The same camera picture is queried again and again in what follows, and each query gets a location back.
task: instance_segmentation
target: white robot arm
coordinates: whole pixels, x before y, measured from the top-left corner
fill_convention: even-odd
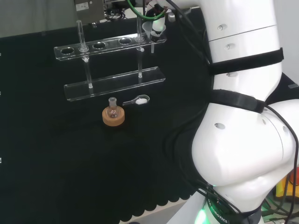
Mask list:
[[[166,0],[155,1],[173,9]],[[272,0],[173,2],[181,9],[201,7],[213,63],[280,49]],[[214,78],[214,90],[265,101],[281,74],[281,63],[219,74]],[[299,100],[271,107],[299,133]],[[214,190],[244,213],[260,208],[270,190],[293,169],[295,146],[290,130],[271,111],[256,113],[210,103],[193,140],[192,158],[198,173]],[[220,222],[208,202],[205,210],[211,224]],[[263,219],[255,218],[252,224],[257,223],[262,224]]]

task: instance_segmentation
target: black cloth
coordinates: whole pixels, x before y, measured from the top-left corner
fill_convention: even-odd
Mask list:
[[[200,14],[192,20],[200,27]],[[136,20],[84,27],[86,41],[136,32]],[[202,108],[211,81],[175,24],[168,41],[145,48],[143,66],[166,80],[68,102],[64,84],[84,81],[81,59],[58,61],[53,48],[78,43],[77,28],[0,39],[0,223],[117,224],[194,193],[162,153],[162,140]],[[93,78],[137,70],[131,49],[90,58]],[[125,107],[118,128],[103,124],[108,98],[119,105],[140,94],[150,103]],[[192,141],[182,135],[180,144]]]

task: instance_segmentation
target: green cable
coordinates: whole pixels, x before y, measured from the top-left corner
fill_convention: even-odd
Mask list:
[[[160,19],[162,16],[164,16],[165,10],[162,13],[160,13],[159,15],[154,16],[154,17],[148,17],[145,15],[142,15],[140,12],[137,11],[137,9],[134,8],[134,6],[130,2],[130,0],[127,0],[127,2],[129,4],[130,9],[133,11],[133,13],[135,13],[138,17],[142,18],[143,20],[155,21],[155,20]]]

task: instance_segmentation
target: test tube rack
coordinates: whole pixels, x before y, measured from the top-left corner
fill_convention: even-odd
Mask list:
[[[80,43],[54,48],[57,60],[63,61],[74,58],[82,58],[85,67],[87,80],[64,85],[64,92],[67,100],[75,101],[91,98],[112,92],[159,83],[165,80],[164,74],[158,67],[148,69],[142,68],[143,47],[164,43],[167,38],[164,34],[162,34],[161,38],[157,42],[152,42],[146,33],[142,33],[141,18],[137,18],[136,34],[118,36],[92,42],[85,42],[82,22],[77,21],[77,25]],[[92,79],[89,56],[132,48],[136,48],[138,50],[138,70],[104,78]]]

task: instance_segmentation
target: yellow object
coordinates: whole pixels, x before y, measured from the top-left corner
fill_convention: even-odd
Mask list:
[[[277,185],[276,185],[276,197],[283,197],[285,191],[285,181],[286,177],[284,177]],[[293,195],[293,185],[289,182],[288,189],[286,191],[286,196]],[[296,197],[299,198],[299,186],[296,186]]]

